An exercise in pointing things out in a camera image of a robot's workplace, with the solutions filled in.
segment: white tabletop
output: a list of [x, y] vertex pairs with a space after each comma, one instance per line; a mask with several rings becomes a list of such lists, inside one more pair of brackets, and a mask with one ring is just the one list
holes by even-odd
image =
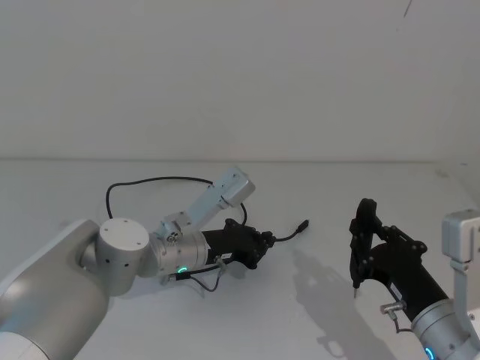
[[[152, 176], [216, 179], [223, 163], [0, 161], [0, 278], [79, 218], [107, 219], [104, 193], [113, 182]], [[429, 247], [424, 265], [451, 295], [453, 273], [441, 254], [444, 214], [474, 207], [459, 184], [433, 164], [240, 163], [256, 184], [248, 223], [288, 235], [255, 271], [230, 266], [217, 292], [192, 281], [161, 286], [137, 279], [114, 298], [106, 319], [77, 356], [92, 359], [426, 359], [412, 334], [395, 334], [379, 306], [392, 301], [374, 281], [353, 301], [348, 227], [362, 197], [375, 199], [384, 224], [395, 224]], [[112, 192], [112, 212], [154, 230], [187, 208], [201, 184], [143, 184]], [[218, 215], [209, 229], [223, 227]], [[203, 277], [212, 283], [215, 274]], [[402, 326], [409, 326], [404, 316]]]

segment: blue led light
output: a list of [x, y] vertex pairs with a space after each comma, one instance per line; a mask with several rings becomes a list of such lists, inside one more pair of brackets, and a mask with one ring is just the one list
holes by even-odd
[[425, 347], [425, 352], [427, 353], [428, 355], [428, 358], [430, 360], [435, 360], [435, 355], [434, 355], [434, 352], [432, 350], [430, 350], [429, 348]]

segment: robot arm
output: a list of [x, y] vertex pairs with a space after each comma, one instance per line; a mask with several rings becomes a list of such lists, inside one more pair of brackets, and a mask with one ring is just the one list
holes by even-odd
[[[395, 303], [383, 305], [380, 310], [395, 322], [397, 332], [408, 331], [398, 327], [395, 311], [403, 311], [430, 360], [477, 359], [480, 292], [468, 273], [476, 274], [476, 266], [480, 266], [475, 262], [480, 248], [480, 213], [463, 211], [448, 215], [443, 221], [443, 253], [451, 257], [455, 270], [452, 300], [422, 265], [426, 245], [396, 226], [383, 226], [376, 210], [376, 202], [363, 199], [350, 224], [350, 274], [355, 293], [367, 279], [384, 284]], [[373, 235], [385, 243], [372, 248]]]
[[255, 269], [275, 243], [271, 232], [231, 219], [223, 230], [200, 231], [254, 189], [232, 168], [151, 234], [124, 218], [71, 224], [0, 284], [0, 359], [73, 359], [105, 317], [110, 296], [126, 293], [137, 275], [169, 279], [227, 257]]

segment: white wall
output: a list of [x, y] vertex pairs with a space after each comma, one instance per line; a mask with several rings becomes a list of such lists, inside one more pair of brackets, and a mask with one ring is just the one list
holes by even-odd
[[479, 121], [479, 4], [407, 5], [2, 0], [0, 156], [444, 158]]

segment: white table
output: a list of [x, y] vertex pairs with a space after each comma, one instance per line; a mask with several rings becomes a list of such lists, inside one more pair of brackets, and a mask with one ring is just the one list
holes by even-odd
[[[0, 278], [71, 221], [105, 221], [110, 183], [168, 175], [216, 179], [228, 166], [0, 161]], [[453, 272], [441, 254], [440, 222], [445, 213], [474, 206], [460, 185], [427, 163], [240, 167], [256, 184], [246, 202], [250, 225], [285, 236], [309, 218], [310, 229], [275, 245], [255, 271], [231, 265], [212, 294], [188, 280], [161, 286], [155, 279], [137, 279], [127, 295], [112, 300], [77, 359], [426, 359], [412, 334], [396, 335], [391, 320], [380, 314], [379, 306], [392, 301], [383, 286], [368, 281], [353, 301], [348, 227], [359, 200], [375, 199], [384, 224], [427, 244], [424, 265], [451, 295]], [[125, 187], [112, 192], [112, 211], [153, 230], [203, 188], [171, 181]], [[226, 216], [241, 218], [236, 209], [225, 211], [208, 228], [223, 227]], [[203, 277], [210, 284], [214, 279]], [[404, 316], [400, 324], [410, 325]]]

